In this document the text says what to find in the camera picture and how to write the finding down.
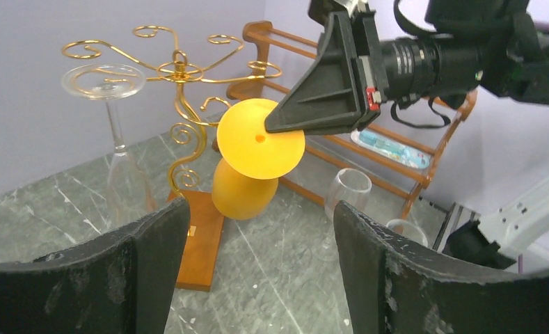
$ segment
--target wine glass bowl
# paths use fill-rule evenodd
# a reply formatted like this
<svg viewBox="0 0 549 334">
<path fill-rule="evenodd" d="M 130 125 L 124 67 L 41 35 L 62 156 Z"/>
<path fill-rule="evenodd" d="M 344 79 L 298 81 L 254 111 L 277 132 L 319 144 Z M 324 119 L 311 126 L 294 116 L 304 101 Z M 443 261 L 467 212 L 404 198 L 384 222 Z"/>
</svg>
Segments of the wine glass bowl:
<svg viewBox="0 0 549 334">
<path fill-rule="evenodd" d="M 116 100 L 140 91 L 145 85 L 145 75 L 127 65 L 85 65 L 67 72 L 61 79 L 61 85 L 77 97 Z"/>
<path fill-rule="evenodd" d="M 246 220 L 264 211 L 277 188 L 278 178 L 258 180 L 247 177 L 221 158 L 213 176 L 212 199 L 225 217 Z"/>
<path fill-rule="evenodd" d="M 426 233 L 424 233 L 424 230 L 422 230 L 420 226 L 417 226 L 414 223 L 404 219 L 393 219 L 387 223 L 387 228 L 424 247 L 428 246 L 428 237 L 426 237 Z"/>
<path fill-rule="evenodd" d="M 368 203 L 372 182 L 363 172 L 354 168 L 344 168 L 337 172 L 325 199 L 326 216 L 333 221 L 333 210 L 343 200 L 360 211 Z"/>
<path fill-rule="evenodd" d="M 335 235 L 333 232 L 333 211 L 339 201 L 343 200 L 360 211 L 364 211 L 367 206 L 372 181 L 363 172 L 354 168 L 344 168 L 340 170 L 329 187 L 324 202 L 324 210 L 327 216 L 327 232 L 323 240 L 317 242 L 314 249 L 314 256 L 323 261 L 333 261 L 337 259 L 337 250 L 335 248 Z"/>
<path fill-rule="evenodd" d="M 147 177 L 130 154 L 113 157 L 106 182 L 106 202 L 112 228 L 136 221 L 158 208 Z"/>
</svg>

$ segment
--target marble floor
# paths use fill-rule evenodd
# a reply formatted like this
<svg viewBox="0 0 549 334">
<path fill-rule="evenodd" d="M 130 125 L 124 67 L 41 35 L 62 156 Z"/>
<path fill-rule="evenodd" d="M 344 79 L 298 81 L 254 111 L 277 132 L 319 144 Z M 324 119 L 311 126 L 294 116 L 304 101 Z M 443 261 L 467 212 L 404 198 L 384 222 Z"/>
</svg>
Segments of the marble floor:
<svg viewBox="0 0 549 334">
<path fill-rule="evenodd" d="M 166 169 L 190 150 L 167 134 L 132 147 L 158 201 L 169 192 Z M 211 190 L 219 159 L 207 149 L 187 166 L 202 178 L 196 190 Z M 102 157 L 0 196 L 0 262 L 29 261 L 112 230 L 104 195 L 108 166 Z M 336 172 L 305 156 L 292 177 L 321 192 Z M 374 188 L 365 213 L 386 223 L 401 204 Z M 432 242 L 444 217 L 419 200 L 409 219 Z M 284 186 L 257 218 L 226 220 L 211 292 L 175 289 L 165 333 L 352 333 L 337 251 L 321 247 L 330 226 L 322 208 Z"/>
</svg>

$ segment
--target clear wine glass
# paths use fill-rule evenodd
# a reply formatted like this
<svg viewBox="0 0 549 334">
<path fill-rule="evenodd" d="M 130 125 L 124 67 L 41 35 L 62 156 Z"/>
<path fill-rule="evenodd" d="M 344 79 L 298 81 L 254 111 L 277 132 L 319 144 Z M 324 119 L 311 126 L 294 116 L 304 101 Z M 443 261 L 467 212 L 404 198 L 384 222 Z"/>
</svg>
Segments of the clear wine glass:
<svg viewBox="0 0 549 334">
<path fill-rule="evenodd" d="M 418 244 L 427 247 L 428 237 L 422 228 L 410 221 L 404 219 L 393 219 L 387 223 L 387 228 L 395 233 L 401 234 L 405 238 L 413 240 Z"/>
<path fill-rule="evenodd" d="M 335 249 L 335 235 L 333 232 L 333 211 L 339 201 L 343 200 L 360 211 L 364 211 L 372 182 L 363 172 L 354 168 L 344 168 L 337 172 L 325 199 L 326 224 L 329 224 L 325 238 L 315 251 L 315 257 L 324 261 L 333 261 L 337 258 Z"/>
<path fill-rule="evenodd" d="M 136 94 L 145 84 L 145 75 L 126 65 L 86 65 L 67 72 L 61 84 L 69 94 L 104 101 L 108 112 L 114 153 L 106 181 L 106 203 L 111 226 L 118 228 L 154 211 L 157 202 L 149 180 L 137 166 L 122 139 L 116 100 Z"/>
</svg>

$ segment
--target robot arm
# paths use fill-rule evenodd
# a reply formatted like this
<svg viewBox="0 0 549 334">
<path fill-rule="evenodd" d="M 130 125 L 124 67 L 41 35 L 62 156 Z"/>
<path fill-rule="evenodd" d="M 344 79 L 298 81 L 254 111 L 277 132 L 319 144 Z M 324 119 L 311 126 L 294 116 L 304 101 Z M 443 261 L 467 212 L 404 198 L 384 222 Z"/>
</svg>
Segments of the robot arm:
<svg viewBox="0 0 549 334">
<path fill-rule="evenodd" d="M 492 214 L 452 233 L 444 253 L 485 267 L 506 269 L 549 231 L 549 177 Z"/>
<path fill-rule="evenodd" d="M 478 86 L 549 105 L 549 30 L 535 27 L 528 0 L 430 0 L 426 21 L 436 31 L 409 22 L 400 1 L 395 18 L 412 38 L 380 41 L 366 1 L 312 0 L 308 14 L 325 26 L 317 58 L 266 119 L 266 130 L 347 133 L 364 129 L 381 104 L 393 103 L 394 118 L 421 97 L 456 109 Z"/>
</svg>

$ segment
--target white wall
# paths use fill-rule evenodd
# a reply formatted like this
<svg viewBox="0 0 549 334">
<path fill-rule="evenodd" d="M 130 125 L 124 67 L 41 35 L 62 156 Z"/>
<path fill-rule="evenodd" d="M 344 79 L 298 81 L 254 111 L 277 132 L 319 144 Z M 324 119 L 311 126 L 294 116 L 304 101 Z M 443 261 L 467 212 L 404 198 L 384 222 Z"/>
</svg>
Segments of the white wall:
<svg viewBox="0 0 549 334">
<path fill-rule="evenodd" d="M 376 25 L 382 40 L 405 34 L 392 11 L 393 1 L 370 1 L 378 11 Z M 404 0 L 402 12 L 420 26 L 430 28 L 423 17 L 428 1 Z M 284 31 L 317 40 L 322 27 L 311 21 L 306 12 L 308 0 L 270 0 L 266 19 Z M 532 0 L 529 12 L 534 19 L 549 21 L 549 0 Z M 272 49 L 271 61 L 282 63 L 286 74 L 280 80 L 285 86 L 302 76 L 311 61 L 280 49 Z M 388 106 L 376 121 L 383 126 L 416 138 L 436 143 L 440 130 L 415 130 L 392 121 Z M 431 122 L 435 115 L 420 102 L 400 115 L 418 122 Z M 376 168 L 389 180 L 408 185 L 401 176 Z M 487 213 L 513 200 L 549 173 L 549 107 L 499 100 L 482 90 L 475 110 L 451 140 L 440 168 L 424 197 L 443 207 L 454 201 L 478 212 Z"/>
<path fill-rule="evenodd" d="M 180 33 L 180 47 L 192 63 L 208 65 L 230 48 L 210 45 L 206 37 L 240 35 L 246 22 L 264 17 L 264 7 L 265 0 L 236 0 L 236 6 L 217 0 L 0 0 L 0 193 L 112 151 L 104 106 L 67 94 L 61 76 L 87 63 L 129 61 L 103 47 L 99 59 L 69 59 L 61 54 L 63 45 L 102 39 L 159 65 L 171 61 L 170 36 L 160 32 L 156 38 L 143 39 L 131 30 L 164 25 Z M 245 63 L 251 58 L 255 50 L 248 48 L 207 75 L 247 74 Z M 166 132 L 177 121 L 173 91 L 167 81 L 148 83 L 119 102 L 127 143 Z M 187 89 L 196 106 L 211 95 L 224 97 L 224 92 L 225 86 L 203 83 Z"/>
</svg>

